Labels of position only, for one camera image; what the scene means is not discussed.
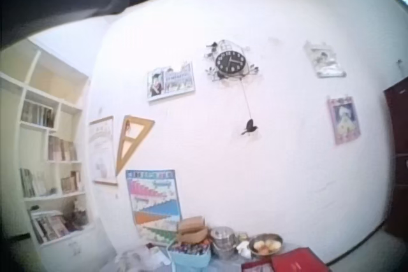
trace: bird-shaped pendulum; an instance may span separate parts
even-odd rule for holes
[[[241,135],[245,135],[247,133],[255,132],[258,127],[254,125],[254,120],[252,119],[252,116],[251,116],[251,110],[249,108],[249,103],[247,99],[247,94],[245,93],[244,85],[242,84],[242,79],[240,79],[240,82],[242,86],[242,91],[244,92],[245,102],[247,103],[249,118],[251,118],[248,120],[245,130],[241,133]]]
[[[254,126],[254,120],[249,119],[247,122],[247,127],[245,128],[245,131],[241,133],[241,135],[247,134],[247,133],[252,133],[255,132],[258,127]]]

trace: wooden door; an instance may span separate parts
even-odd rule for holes
[[[385,94],[395,143],[395,186],[385,229],[408,241],[408,78]]]

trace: colorful chart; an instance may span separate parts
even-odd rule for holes
[[[126,171],[133,220],[141,238],[160,245],[174,240],[181,220],[174,170]]]

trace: metal bowl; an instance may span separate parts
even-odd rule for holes
[[[214,242],[211,243],[211,249],[212,252],[216,254],[216,256],[224,260],[230,259],[235,254],[235,247],[222,249],[217,247],[217,245]]]
[[[258,251],[254,248],[254,243],[255,243],[255,242],[258,242],[258,241],[266,241],[266,240],[279,241],[279,242],[281,243],[281,246],[280,246],[280,248],[279,248],[278,250],[274,250],[273,252],[269,252],[269,253],[266,254],[266,255],[260,255],[260,254],[258,253]],[[279,252],[279,251],[281,250],[282,245],[283,245],[283,239],[282,239],[282,237],[280,237],[278,234],[260,234],[260,235],[257,235],[257,236],[255,236],[255,237],[252,237],[252,238],[249,240],[249,250],[251,250],[251,253],[252,253],[255,257],[258,257],[258,258],[264,258],[264,257],[271,256],[271,255],[273,255],[273,254],[276,254],[277,252]]]
[[[218,248],[230,249],[236,245],[235,234],[230,227],[215,227],[211,230],[210,236]]]

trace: white bookshelf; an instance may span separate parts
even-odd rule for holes
[[[67,241],[73,238],[79,239],[78,237],[89,233],[93,228],[91,207],[87,200],[86,174],[81,162],[84,158],[83,101],[89,80],[87,76],[28,39],[1,52],[0,69],[2,133],[3,130],[8,131],[7,139],[3,139],[2,135],[2,148],[6,145],[10,148],[7,155],[2,154],[1,162],[2,169],[3,166],[10,169],[8,177],[15,181],[15,185],[10,186],[10,192],[13,193],[13,201],[17,201],[15,207],[19,209],[19,213],[13,217],[14,220],[10,217],[10,221],[6,223],[12,226],[13,222],[16,222],[19,229],[27,229],[39,257],[47,258],[48,262],[50,258],[52,259],[50,254],[54,252],[53,248],[61,243],[68,243]],[[51,108],[54,113],[54,126],[23,121],[24,101]],[[73,142],[78,160],[49,161],[47,152],[49,136]],[[24,197],[20,168],[29,169],[36,175],[41,173],[48,195]],[[80,172],[84,189],[63,193],[61,178],[69,177],[72,171]],[[39,244],[28,211],[33,206],[39,206],[39,210],[35,212],[57,210],[69,214],[75,199],[87,208],[89,224],[86,230],[75,231],[56,240]]]

